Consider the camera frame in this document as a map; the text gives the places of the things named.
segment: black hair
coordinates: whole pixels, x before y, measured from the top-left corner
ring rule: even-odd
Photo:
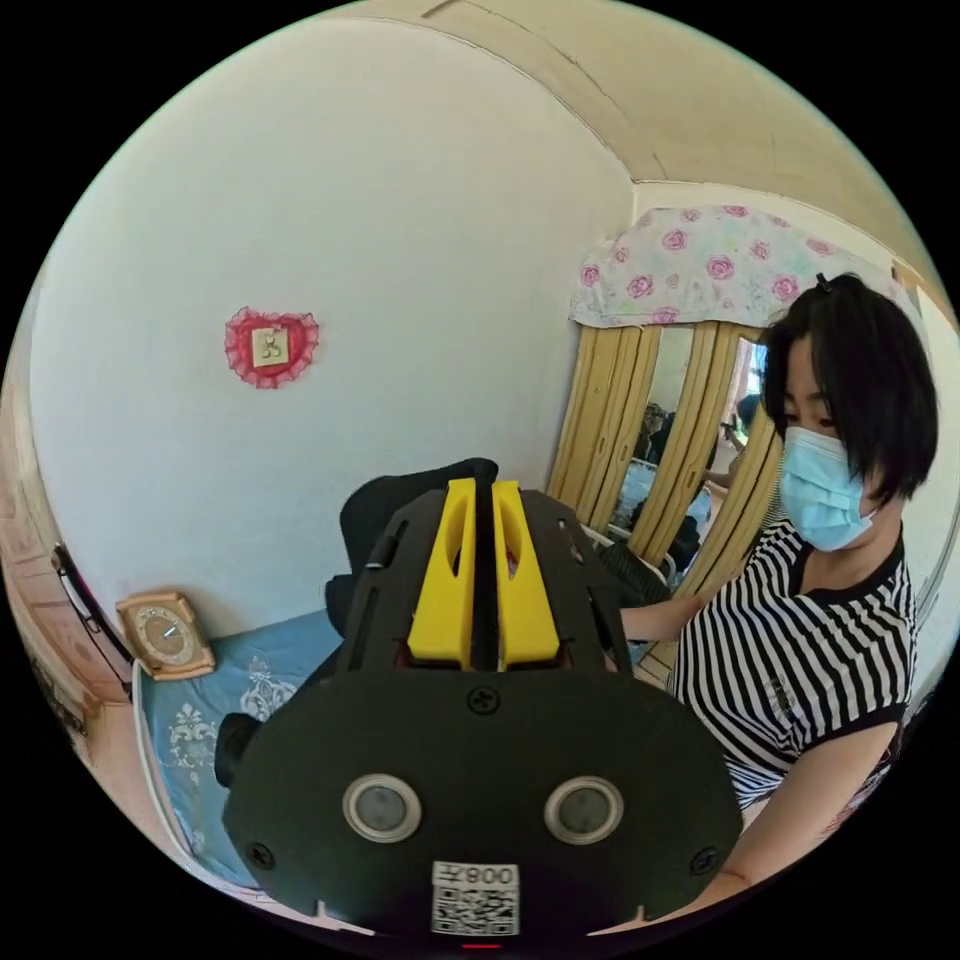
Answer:
[[[909,500],[937,452],[937,392],[917,331],[889,298],[843,274],[805,290],[761,338],[763,406],[783,439],[787,358],[809,336],[813,372],[851,475],[882,474],[878,497]]]
[[[737,416],[740,422],[749,430],[753,426],[753,421],[757,418],[757,410],[760,407],[760,394],[748,393],[737,404]]]

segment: wall clock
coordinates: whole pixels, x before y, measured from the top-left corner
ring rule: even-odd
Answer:
[[[217,666],[186,597],[141,593],[117,604],[123,632],[154,680],[187,680]]]

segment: face mask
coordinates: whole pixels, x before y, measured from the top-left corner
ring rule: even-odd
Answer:
[[[860,516],[863,481],[850,476],[843,444],[801,427],[783,443],[780,502],[797,533],[817,550],[840,550],[870,529]]]

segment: screw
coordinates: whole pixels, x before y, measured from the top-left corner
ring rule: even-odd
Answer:
[[[695,877],[709,873],[717,862],[719,854],[715,847],[704,847],[691,861],[690,872]]]
[[[247,844],[247,859],[261,870],[272,870],[273,854],[262,843]]]
[[[500,707],[500,694],[492,687],[474,687],[467,694],[467,706],[480,717],[496,713]]]

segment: floral curtain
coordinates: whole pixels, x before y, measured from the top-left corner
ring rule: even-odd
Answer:
[[[571,314],[588,327],[702,320],[765,327],[818,273],[848,272],[894,299],[922,335],[917,310],[891,269],[742,206],[648,210],[584,259]]]

